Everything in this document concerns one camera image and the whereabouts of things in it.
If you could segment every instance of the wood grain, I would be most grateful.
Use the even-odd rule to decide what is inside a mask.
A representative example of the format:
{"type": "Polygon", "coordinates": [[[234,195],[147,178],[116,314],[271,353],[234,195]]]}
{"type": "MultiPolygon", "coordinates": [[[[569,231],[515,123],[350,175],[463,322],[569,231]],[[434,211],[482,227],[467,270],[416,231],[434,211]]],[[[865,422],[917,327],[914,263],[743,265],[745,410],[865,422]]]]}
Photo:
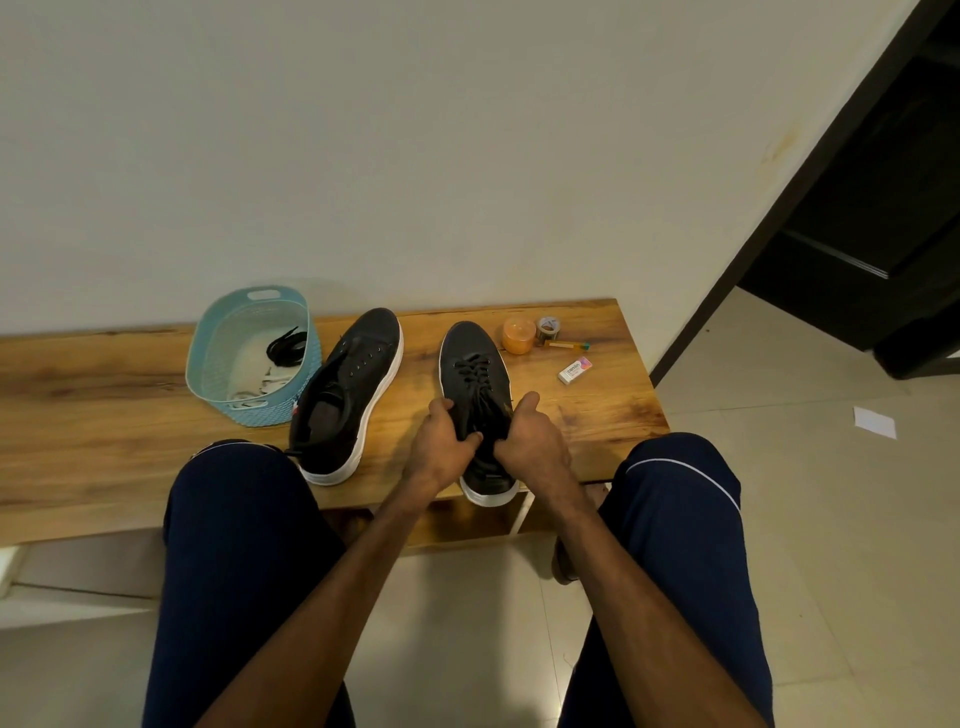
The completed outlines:
{"type": "MultiPolygon", "coordinates": [[[[379,503],[396,483],[426,405],[440,394],[437,356],[457,321],[495,340],[512,315],[550,314],[564,338],[591,343],[593,368],[567,386],[575,352],[503,353],[515,401],[540,392],[583,481],[609,480],[637,442],[668,431],[650,377],[614,300],[418,311],[400,315],[404,355],[376,406],[356,474],[314,488],[323,508],[379,503]]],[[[317,318],[329,352],[355,316],[317,318]]],[[[0,339],[0,546],[159,525],[180,467],[215,440],[286,446],[287,425],[247,428],[194,398],[183,370],[193,326],[0,339]]],[[[442,497],[459,495],[451,486],[442,497]]]]}

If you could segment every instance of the orange container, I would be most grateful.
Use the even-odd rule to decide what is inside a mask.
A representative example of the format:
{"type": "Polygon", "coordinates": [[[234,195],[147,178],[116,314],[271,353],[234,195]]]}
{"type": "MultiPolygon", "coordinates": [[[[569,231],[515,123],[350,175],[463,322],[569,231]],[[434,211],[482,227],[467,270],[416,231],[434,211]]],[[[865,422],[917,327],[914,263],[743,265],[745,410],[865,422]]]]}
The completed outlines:
{"type": "Polygon", "coordinates": [[[527,353],[534,348],[537,325],[518,316],[503,322],[503,348],[510,353],[527,353]]]}

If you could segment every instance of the tiled floor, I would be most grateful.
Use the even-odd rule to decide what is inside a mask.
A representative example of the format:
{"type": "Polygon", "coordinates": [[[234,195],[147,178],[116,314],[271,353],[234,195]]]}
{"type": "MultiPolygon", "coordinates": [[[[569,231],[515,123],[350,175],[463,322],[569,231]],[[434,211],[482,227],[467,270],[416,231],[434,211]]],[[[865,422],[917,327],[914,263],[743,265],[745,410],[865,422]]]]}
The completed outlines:
{"type": "MultiPolygon", "coordinates": [[[[659,392],[673,428],[709,437],[743,482],[778,725],[960,725],[960,376],[895,382],[734,291],[659,392]],[[895,418],[899,439],[853,427],[855,404],[895,418]]],[[[590,609],[578,585],[549,579],[550,548],[530,537],[402,558],[348,673],[358,725],[556,725],[590,609]]],[[[8,685],[36,702],[0,715],[134,724],[150,619],[0,634],[0,671],[17,670],[0,703],[8,685]],[[36,635],[84,655],[57,670],[61,701],[36,690],[53,659],[36,635]]]]}

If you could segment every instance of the hand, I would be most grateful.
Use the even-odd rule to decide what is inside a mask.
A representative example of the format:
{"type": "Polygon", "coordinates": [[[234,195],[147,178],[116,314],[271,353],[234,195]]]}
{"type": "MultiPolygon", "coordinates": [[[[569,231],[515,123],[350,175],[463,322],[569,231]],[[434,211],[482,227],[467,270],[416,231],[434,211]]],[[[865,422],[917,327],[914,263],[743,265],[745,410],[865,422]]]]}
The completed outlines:
{"type": "Polygon", "coordinates": [[[523,396],[514,409],[507,439],[493,443],[493,456],[536,496],[549,496],[571,485],[579,491],[564,436],[549,417],[537,411],[539,402],[536,392],[523,396]]]}
{"type": "Polygon", "coordinates": [[[403,469],[402,482],[416,488],[427,498],[427,503],[464,474],[483,441],[479,432],[471,432],[464,441],[457,440],[453,420],[447,412],[452,406],[452,400],[430,402],[403,469]]]}

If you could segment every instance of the black sneaker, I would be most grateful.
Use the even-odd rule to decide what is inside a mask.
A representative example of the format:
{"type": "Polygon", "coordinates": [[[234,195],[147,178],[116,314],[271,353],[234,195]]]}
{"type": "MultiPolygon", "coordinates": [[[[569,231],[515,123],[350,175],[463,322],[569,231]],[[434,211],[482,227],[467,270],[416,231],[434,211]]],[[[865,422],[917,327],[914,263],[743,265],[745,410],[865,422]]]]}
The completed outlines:
{"type": "Polygon", "coordinates": [[[336,485],[360,464],[367,423],[403,358],[393,311],[375,308],[347,329],[294,405],[290,448],[314,485],[336,485]]]}
{"type": "Polygon", "coordinates": [[[457,438],[474,431],[483,442],[460,478],[460,487],[471,503],[503,505],[519,490],[493,457],[493,443],[507,437],[514,416],[507,367],[487,333],[472,321],[454,324],[440,346],[440,388],[453,400],[450,417],[457,438]]]}

